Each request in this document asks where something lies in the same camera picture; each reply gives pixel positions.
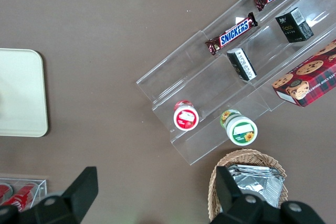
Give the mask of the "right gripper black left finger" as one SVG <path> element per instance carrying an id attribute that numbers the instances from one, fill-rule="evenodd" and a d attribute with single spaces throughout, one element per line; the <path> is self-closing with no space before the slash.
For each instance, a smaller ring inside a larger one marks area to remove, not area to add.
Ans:
<path id="1" fill-rule="evenodd" d="M 43 199 L 33 207 L 30 223 L 81 223 L 98 195 L 95 166 L 86 167 L 61 194 Z"/>

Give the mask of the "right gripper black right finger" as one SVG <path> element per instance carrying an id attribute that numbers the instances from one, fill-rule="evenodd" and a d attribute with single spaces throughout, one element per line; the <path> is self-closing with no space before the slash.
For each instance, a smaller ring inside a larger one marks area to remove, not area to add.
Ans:
<path id="1" fill-rule="evenodd" d="M 211 223 L 282 223 L 280 210 L 254 194 L 243 194 L 225 166 L 216 167 L 220 212 Z"/>

